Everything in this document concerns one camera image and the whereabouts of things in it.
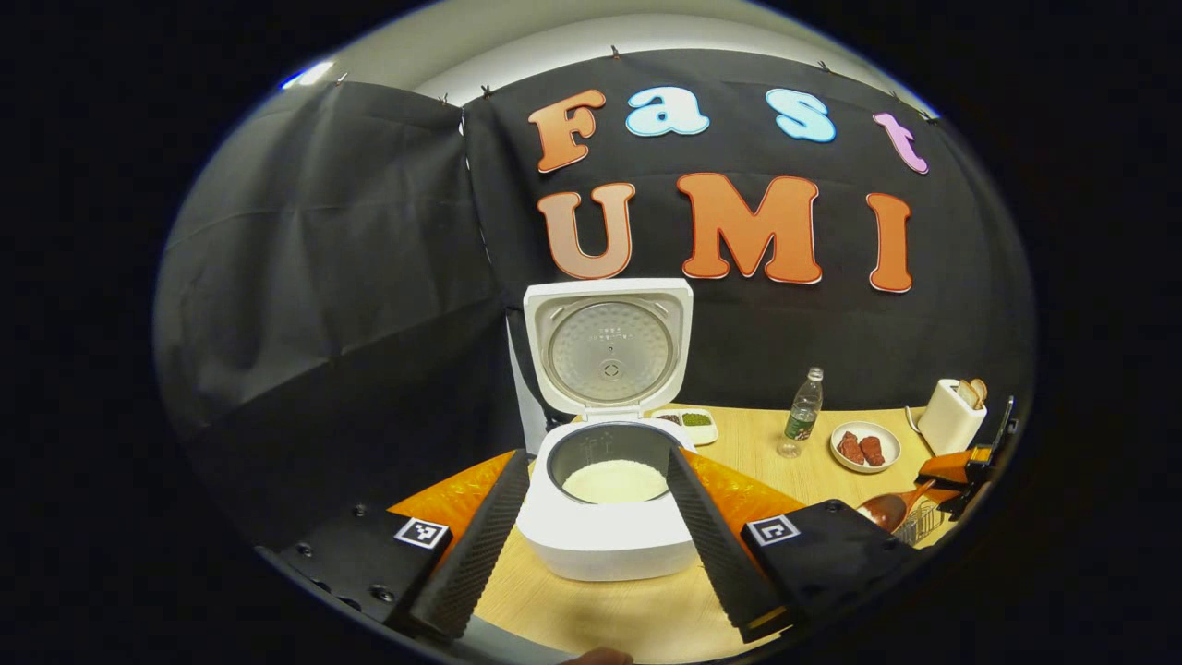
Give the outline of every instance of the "small dish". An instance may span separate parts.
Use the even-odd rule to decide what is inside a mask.
[[[686,415],[704,416],[710,420],[709,425],[686,425]],[[719,441],[719,426],[714,422],[714,417],[710,412],[704,409],[663,409],[660,411],[654,411],[649,415],[649,418],[661,418],[662,416],[676,416],[677,424],[681,425],[682,430],[689,437],[689,441],[695,446],[707,446]]]
[[[837,446],[842,443],[842,437],[846,432],[851,432],[858,438],[859,442],[866,437],[878,437],[878,441],[882,442],[883,449],[882,467],[870,467],[865,463],[858,464],[842,455],[837,450]],[[898,439],[895,435],[891,435],[890,430],[883,428],[882,425],[863,423],[860,420],[838,425],[829,438],[829,450],[832,451],[833,457],[837,458],[837,462],[839,462],[842,467],[850,469],[851,471],[857,471],[858,474],[878,474],[879,471],[885,471],[890,465],[898,462],[900,455],[903,452],[903,448],[900,445]]]

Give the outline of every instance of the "orange letter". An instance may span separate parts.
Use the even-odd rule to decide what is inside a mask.
[[[628,200],[636,194],[636,187],[626,182],[604,184],[591,190],[591,200],[603,207],[603,221],[608,228],[608,248],[598,256],[589,256],[579,247],[579,230],[574,223],[574,208],[579,195],[561,191],[544,196],[538,209],[546,215],[546,233],[550,235],[550,255],[554,263],[571,276],[579,279],[603,279],[619,274],[632,257],[632,229],[628,223]]]
[[[803,177],[777,177],[752,214],[734,184],[717,172],[693,172],[677,180],[694,210],[694,255],[682,263],[687,276],[720,279],[730,272],[721,242],[743,276],[755,274],[767,246],[775,240],[764,273],[773,281],[816,283],[820,266],[813,260],[812,202],[817,185]]]
[[[911,288],[905,228],[911,208],[890,194],[868,194],[866,204],[878,217],[878,266],[870,273],[870,285],[879,291],[905,293]]]
[[[584,106],[598,109],[606,100],[598,90],[584,90],[530,113],[528,119],[538,125],[541,138],[540,172],[558,170],[587,156],[587,146],[576,143],[573,133],[577,131],[584,138],[595,133],[595,116]]]

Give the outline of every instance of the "green label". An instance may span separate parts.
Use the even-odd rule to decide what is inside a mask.
[[[812,426],[816,424],[816,420],[798,420],[790,416],[788,426],[784,429],[784,436],[797,442],[803,442],[812,435]]]

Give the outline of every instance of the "light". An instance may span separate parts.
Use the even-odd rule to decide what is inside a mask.
[[[282,84],[282,89],[287,90],[288,87],[291,87],[292,85],[296,85],[297,83],[300,84],[300,85],[312,85],[317,80],[320,80],[320,77],[324,76],[324,73],[326,71],[329,71],[330,69],[332,69],[332,63],[331,61],[318,63],[318,64],[313,65],[311,69],[309,69],[307,71],[305,71],[303,73],[298,73],[298,74],[291,77],[290,79],[287,79],[287,83]]]

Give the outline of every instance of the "open rice cooker lid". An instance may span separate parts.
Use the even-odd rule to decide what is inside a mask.
[[[546,403],[597,422],[671,402],[686,377],[693,304],[680,278],[530,286],[526,331]]]

